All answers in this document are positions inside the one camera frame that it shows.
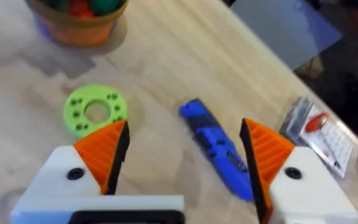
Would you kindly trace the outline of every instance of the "black screw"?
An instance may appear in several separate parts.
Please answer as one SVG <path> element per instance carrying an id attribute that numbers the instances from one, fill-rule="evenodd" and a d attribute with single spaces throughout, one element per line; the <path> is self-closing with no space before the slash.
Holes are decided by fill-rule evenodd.
<path id="1" fill-rule="evenodd" d="M 211 153 L 209 153 L 209 156 L 210 156 L 210 158 L 215 158 L 216 157 L 216 153 L 215 152 L 211 152 Z"/>
<path id="2" fill-rule="evenodd" d="M 76 112 L 73 113 L 73 117 L 77 118 L 79 116 L 80 116 L 80 112 L 76 111 Z"/>
<path id="3" fill-rule="evenodd" d="M 85 174 L 85 170 L 82 168 L 74 168 L 67 173 L 67 179 L 69 180 L 78 180 L 83 177 Z"/>
<path id="4" fill-rule="evenodd" d="M 302 178 L 302 173 L 295 167 L 288 167 L 285 169 L 285 174 L 292 179 L 299 180 Z"/>

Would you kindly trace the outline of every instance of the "green ring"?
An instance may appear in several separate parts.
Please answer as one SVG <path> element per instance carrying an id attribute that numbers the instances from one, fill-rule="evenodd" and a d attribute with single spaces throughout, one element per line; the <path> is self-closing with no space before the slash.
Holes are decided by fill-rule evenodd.
<path id="1" fill-rule="evenodd" d="M 92 102 L 104 103 L 110 110 L 103 122 L 94 123 L 85 116 L 85 109 Z M 92 132 L 121 119 L 127 119 L 127 104 L 117 90 L 107 85 L 86 85 L 68 96 L 63 117 L 67 128 L 77 137 L 83 138 Z"/>

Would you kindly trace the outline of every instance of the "table surface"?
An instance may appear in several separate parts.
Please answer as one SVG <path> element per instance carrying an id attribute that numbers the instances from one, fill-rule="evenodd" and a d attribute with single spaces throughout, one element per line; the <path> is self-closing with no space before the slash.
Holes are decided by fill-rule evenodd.
<path id="1" fill-rule="evenodd" d="M 218 0 L 130 1 L 98 49 L 62 47 L 36 27 L 23 1 L 0 0 L 1 224 L 53 149 L 75 142 L 62 106 L 79 86 L 111 85 L 129 105 L 131 145 L 117 193 L 183 194 L 188 223 L 257 218 L 200 153 L 178 116 L 181 104 L 201 98 L 242 156 L 243 117 L 277 130 L 298 96 L 322 105 Z M 351 138 L 356 149 L 340 185 L 358 208 L 358 140 Z"/>

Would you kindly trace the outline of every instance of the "orange flower pot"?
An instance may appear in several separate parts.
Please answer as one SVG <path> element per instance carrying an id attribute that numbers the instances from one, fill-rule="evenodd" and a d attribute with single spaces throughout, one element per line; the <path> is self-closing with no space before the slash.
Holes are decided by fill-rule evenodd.
<path id="1" fill-rule="evenodd" d="M 114 22 L 124 13 L 128 0 L 114 12 L 94 18 L 79 18 L 55 11 L 39 0 L 25 0 L 56 41 L 76 47 L 92 47 L 107 41 Z"/>

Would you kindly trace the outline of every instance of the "blue utility knife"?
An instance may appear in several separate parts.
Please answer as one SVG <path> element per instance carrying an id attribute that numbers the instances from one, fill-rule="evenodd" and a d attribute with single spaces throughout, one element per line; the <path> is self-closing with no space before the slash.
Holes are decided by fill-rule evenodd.
<path id="1" fill-rule="evenodd" d="M 247 166 L 207 107 L 194 99 L 181 106 L 179 113 L 230 191 L 243 200 L 253 201 Z"/>

